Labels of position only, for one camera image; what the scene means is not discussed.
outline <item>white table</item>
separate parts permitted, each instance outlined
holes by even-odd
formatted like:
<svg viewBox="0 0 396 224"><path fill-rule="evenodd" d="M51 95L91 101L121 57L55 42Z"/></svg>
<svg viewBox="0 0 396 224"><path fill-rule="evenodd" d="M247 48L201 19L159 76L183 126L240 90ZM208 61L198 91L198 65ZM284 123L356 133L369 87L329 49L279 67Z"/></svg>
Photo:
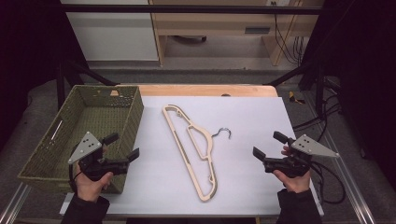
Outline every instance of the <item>white table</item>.
<svg viewBox="0 0 396 224"><path fill-rule="evenodd" d="M281 158L283 146L273 138L279 131L293 137L289 116L280 97L218 97L218 96L143 96L145 106L134 148L140 157L128 171L122 194L104 195L110 200L108 214L121 217L262 217L278 215L276 193L282 183L264 172L262 163L252 155L253 147L267 157ZM164 118L162 107L177 105L197 125L213 137L212 159L219 182L215 196L202 202L177 144ZM187 136L186 123L171 114L177 134L186 148L194 172L203 189L210 188L208 166L194 158L197 153ZM205 139L196 140L204 145ZM314 186L311 189L317 200ZM64 214L72 194L67 194L61 208ZM318 203L318 210L323 210Z"/></svg>

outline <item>black curtain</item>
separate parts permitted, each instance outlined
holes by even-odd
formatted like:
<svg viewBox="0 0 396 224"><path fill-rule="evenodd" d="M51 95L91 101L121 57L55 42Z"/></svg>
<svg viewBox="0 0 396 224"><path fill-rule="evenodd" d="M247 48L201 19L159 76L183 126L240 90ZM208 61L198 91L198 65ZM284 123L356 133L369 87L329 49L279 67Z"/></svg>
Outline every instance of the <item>black curtain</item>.
<svg viewBox="0 0 396 224"><path fill-rule="evenodd" d="M0 0L0 148L28 105L28 92L56 78L61 61L88 67L59 0Z"/></svg>
<svg viewBox="0 0 396 224"><path fill-rule="evenodd" d="M326 50L315 55L336 16L320 16L304 59L319 56L324 76L339 77L340 102L361 146L396 189L396 1L357 0L337 26ZM315 73L304 74L315 81Z"/></svg>

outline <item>green woven basket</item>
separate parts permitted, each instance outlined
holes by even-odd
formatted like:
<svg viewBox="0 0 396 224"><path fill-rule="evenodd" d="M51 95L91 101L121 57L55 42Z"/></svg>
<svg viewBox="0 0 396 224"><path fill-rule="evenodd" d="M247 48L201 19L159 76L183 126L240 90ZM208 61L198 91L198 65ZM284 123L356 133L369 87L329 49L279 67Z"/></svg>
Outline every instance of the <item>green woven basket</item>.
<svg viewBox="0 0 396 224"><path fill-rule="evenodd" d="M133 150L143 103L137 86L74 86L44 137L18 174L23 183L50 192L72 192L68 159L86 132L96 138L118 133L106 158L124 159ZM126 175L113 177L104 193L122 193Z"/></svg>

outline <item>person's arm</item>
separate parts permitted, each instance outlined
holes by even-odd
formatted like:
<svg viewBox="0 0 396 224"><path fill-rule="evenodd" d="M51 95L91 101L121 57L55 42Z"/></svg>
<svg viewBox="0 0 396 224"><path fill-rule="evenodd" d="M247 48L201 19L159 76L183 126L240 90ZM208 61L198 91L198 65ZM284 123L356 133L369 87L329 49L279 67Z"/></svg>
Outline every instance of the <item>person's arm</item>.
<svg viewBox="0 0 396 224"><path fill-rule="evenodd" d="M112 173L105 174L98 181L91 181L83 173L76 177L78 192L64 213L62 224L99 224L107 213L110 203L100 197L102 189L106 189L113 177Z"/></svg>
<svg viewBox="0 0 396 224"><path fill-rule="evenodd" d="M283 149L282 154L288 155L289 148ZM286 187L277 194L281 211L276 224L321 224L321 217L309 188L310 171L294 178L288 178L278 170L274 171L274 175Z"/></svg>

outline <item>human hand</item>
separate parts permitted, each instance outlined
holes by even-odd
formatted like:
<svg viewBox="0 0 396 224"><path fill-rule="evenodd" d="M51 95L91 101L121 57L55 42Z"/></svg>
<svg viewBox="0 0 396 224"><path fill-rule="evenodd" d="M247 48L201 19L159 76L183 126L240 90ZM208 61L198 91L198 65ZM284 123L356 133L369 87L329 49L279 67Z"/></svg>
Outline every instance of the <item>human hand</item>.
<svg viewBox="0 0 396 224"><path fill-rule="evenodd" d="M289 147L283 146L281 151L282 155L289 156ZM309 170L303 176L296 176L294 178L289 178L279 170L274 170L273 174L285 185L288 192L294 191L296 193L301 193L309 190L309 181L311 179L311 173Z"/></svg>
<svg viewBox="0 0 396 224"><path fill-rule="evenodd" d="M96 203L102 189L107 189L110 185L113 173L108 172L98 181L91 181L87 176L81 173L79 165L77 165L76 185L78 197L87 202Z"/></svg>

